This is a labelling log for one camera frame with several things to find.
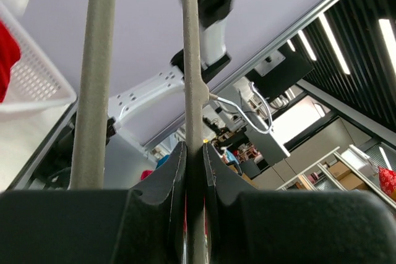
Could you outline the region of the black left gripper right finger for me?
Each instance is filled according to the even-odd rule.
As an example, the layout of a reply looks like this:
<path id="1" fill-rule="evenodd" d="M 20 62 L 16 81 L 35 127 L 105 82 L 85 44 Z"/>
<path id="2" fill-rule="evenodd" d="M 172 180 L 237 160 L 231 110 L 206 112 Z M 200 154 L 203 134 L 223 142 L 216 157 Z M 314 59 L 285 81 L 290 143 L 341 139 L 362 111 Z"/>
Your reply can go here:
<path id="1" fill-rule="evenodd" d="M 203 147 L 211 263 L 394 263 L 395 218 L 366 191 L 259 190 Z"/>

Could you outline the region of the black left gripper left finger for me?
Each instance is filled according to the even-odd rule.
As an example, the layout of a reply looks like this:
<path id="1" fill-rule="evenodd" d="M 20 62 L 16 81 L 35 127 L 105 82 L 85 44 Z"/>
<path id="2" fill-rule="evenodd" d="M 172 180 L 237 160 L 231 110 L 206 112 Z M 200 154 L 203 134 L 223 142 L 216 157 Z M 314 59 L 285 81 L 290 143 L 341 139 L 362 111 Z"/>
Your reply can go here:
<path id="1" fill-rule="evenodd" d="M 2 263 L 181 263 L 186 144 L 127 190 L 1 195 Z"/>

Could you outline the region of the silver hanger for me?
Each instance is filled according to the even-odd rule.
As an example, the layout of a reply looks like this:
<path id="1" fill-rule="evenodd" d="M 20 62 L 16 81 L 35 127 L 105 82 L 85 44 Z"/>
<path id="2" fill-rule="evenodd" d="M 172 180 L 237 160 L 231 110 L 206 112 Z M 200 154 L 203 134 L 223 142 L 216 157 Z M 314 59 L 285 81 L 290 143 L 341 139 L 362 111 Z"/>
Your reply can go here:
<path id="1" fill-rule="evenodd" d="M 209 89 L 201 76 L 199 0 L 181 0 L 183 8 L 183 59 L 187 141 L 187 262 L 205 261 L 203 169 L 198 165 L 202 149 L 203 105 Z M 103 187 L 105 122 L 113 47 L 115 0 L 88 0 L 84 53 L 80 79 L 74 148 L 72 189 Z"/>

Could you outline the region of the red t shirt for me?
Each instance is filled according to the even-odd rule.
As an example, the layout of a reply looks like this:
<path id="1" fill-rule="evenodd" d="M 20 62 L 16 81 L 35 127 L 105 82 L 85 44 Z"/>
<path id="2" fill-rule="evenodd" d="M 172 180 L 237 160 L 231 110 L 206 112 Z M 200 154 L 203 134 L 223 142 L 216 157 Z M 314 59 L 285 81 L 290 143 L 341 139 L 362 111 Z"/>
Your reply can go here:
<path id="1" fill-rule="evenodd" d="M 11 81 L 11 69 L 21 58 L 19 44 L 3 22 L 1 22 L 0 50 L 1 102 L 3 102 Z"/>

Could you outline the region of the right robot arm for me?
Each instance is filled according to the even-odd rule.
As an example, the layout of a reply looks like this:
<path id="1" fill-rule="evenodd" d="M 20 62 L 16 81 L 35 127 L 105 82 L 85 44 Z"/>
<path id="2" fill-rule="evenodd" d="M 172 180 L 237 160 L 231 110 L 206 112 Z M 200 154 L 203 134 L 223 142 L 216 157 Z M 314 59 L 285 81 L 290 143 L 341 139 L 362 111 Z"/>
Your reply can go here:
<path id="1" fill-rule="evenodd" d="M 184 45 L 169 66 L 152 78 L 109 98 L 106 138 L 137 113 L 194 83 L 207 95 L 206 84 L 231 61 L 226 50 L 226 21 L 233 0 L 182 0 Z"/>

